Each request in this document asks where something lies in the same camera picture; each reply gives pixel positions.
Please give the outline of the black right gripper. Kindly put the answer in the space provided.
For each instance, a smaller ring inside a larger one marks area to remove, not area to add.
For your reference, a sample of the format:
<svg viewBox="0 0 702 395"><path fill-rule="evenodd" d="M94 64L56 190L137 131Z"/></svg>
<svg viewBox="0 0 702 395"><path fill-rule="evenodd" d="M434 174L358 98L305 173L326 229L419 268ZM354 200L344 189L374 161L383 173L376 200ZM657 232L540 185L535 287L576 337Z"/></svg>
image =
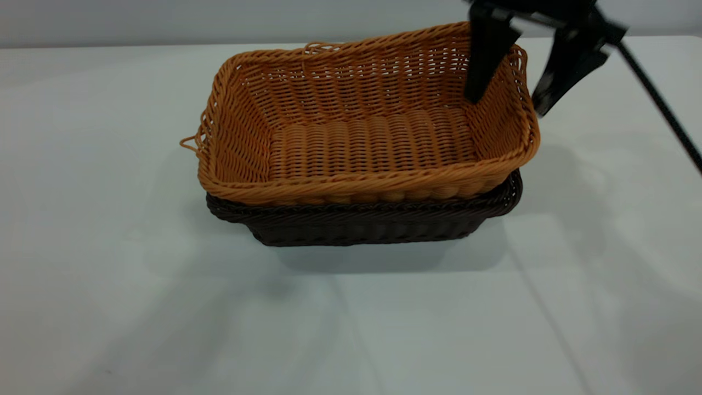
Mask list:
<svg viewBox="0 0 702 395"><path fill-rule="evenodd" d="M544 117L577 83L602 67L604 45L617 44L627 27L604 16L597 1L469 1L471 45L465 97L479 103L521 32L512 19L555 29L551 55L532 93Z"/></svg>

